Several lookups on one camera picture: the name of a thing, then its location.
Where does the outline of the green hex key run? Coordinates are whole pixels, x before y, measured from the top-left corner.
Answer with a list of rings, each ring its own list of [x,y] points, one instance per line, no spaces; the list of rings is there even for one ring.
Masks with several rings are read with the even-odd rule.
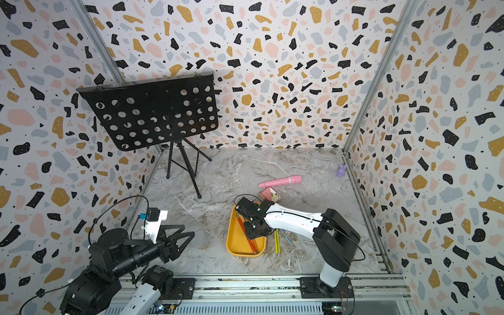
[[[276,242],[276,254],[278,256],[280,256],[281,255],[281,246],[280,246],[280,233],[279,233],[279,230],[275,230],[274,238],[275,238],[275,242]]]

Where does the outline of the orange hex key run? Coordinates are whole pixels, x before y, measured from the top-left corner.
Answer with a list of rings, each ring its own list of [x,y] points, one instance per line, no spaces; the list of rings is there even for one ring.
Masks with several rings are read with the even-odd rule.
[[[248,239],[248,244],[252,250],[252,252],[256,255],[258,253],[257,248],[252,240]]]

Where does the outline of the yellow plastic storage box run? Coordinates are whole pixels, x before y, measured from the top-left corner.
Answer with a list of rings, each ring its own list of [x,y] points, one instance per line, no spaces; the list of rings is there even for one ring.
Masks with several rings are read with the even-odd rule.
[[[239,214],[236,212],[236,207],[234,206],[232,208],[228,223],[228,233],[226,240],[226,247],[228,252],[236,257],[259,257],[265,252],[267,245],[266,238],[260,237],[252,240],[259,252],[258,254],[254,255],[237,221],[237,215]]]

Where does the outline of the yellow hex key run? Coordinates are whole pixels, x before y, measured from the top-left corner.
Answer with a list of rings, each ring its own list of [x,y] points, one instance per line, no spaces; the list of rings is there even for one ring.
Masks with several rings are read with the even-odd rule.
[[[274,245],[275,245],[276,258],[278,258],[279,255],[280,255],[280,245],[279,245],[279,238],[278,238],[278,230],[274,231]]]

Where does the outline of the blue hex key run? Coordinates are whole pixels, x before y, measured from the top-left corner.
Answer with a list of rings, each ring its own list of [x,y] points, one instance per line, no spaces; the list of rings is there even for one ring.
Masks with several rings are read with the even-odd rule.
[[[293,247],[293,244],[292,244],[291,240],[289,239],[289,237],[287,236],[287,234],[286,234],[286,233],[284,233],[284,237],[285,237],[285,239],[287,240],[288,244],[289,244],[291,247]]]

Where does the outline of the red hex key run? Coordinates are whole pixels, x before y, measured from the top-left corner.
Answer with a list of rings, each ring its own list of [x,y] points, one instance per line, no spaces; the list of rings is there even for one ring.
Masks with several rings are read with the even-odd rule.
[[[246,231],[245,231],[244,222],[243,222],[243,220],[242,220],[242,218],[241,218],[240,215],[237,215],[237,221],[238,221],[238,223],[240,225],[240,228],[241,228],[242,232],[244,233],[246,241],[248,241],[248,237],[247,237],[247,234],[246,234]]]

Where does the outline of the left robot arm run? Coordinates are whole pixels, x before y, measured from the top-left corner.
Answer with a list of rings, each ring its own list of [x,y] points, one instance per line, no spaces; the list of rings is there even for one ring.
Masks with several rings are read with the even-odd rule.
[[[63,314],[99,314],[121,290],[120,278],[155,259],[178,259],[196,236],[185,225],[162,225],[155,240],[132,240],[123,228],[106,231],[89,248],[90,265],[71,282],[60,311]]]

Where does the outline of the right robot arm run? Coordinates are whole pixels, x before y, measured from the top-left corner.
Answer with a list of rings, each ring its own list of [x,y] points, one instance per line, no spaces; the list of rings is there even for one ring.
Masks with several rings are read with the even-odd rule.
[[[320,289],[335,289],[350,270],[356,253],[362,250],[359,233],[334,209],[309,213],[273,201],[256,203],[243,197],[235,204],[235,211],[245,219],[245,236],[249,240],[269,236],[276,230],[313,240],[324,260],[318,277]]]

